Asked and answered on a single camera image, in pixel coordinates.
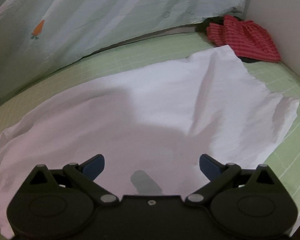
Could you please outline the white cloth garment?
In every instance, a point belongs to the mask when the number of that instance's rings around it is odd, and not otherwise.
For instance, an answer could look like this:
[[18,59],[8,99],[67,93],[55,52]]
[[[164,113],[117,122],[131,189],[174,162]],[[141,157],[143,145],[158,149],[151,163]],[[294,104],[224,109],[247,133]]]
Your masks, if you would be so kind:
[[0,134],[0,232],[37,164],[58,169],[102,154],[97,183],[124,194],[186,197],[207,183],[198,159],[255,168],[283,142],[299,101],[271,92],[229,46],[65,90]]

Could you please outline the red striped garment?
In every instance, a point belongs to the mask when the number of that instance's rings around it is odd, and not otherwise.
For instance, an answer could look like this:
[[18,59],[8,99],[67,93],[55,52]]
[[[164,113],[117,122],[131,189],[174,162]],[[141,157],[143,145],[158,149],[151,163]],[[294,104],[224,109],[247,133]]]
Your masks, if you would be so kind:
[[240,21],[234,16],[225,15],[221,24],[210,22],[206,33],[216,46],[230,46],[237,57],[266,62],[281,61],[271,35],[254,21]]

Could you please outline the light blue carrot-print sheet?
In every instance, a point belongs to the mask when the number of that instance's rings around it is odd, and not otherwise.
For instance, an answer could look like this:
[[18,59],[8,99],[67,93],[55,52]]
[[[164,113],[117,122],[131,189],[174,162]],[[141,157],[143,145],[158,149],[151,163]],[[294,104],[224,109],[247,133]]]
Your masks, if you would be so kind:
[[242,15],[245,0],[0,0],[0,105],[101,48]]

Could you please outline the white side panel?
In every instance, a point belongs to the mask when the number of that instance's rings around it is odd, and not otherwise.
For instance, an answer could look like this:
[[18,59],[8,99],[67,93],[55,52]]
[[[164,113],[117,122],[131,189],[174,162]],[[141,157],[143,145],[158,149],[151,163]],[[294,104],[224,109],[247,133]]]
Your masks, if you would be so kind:
[[283,63],[300,76],[300,0],[246,0],[245,18],[270,33]]

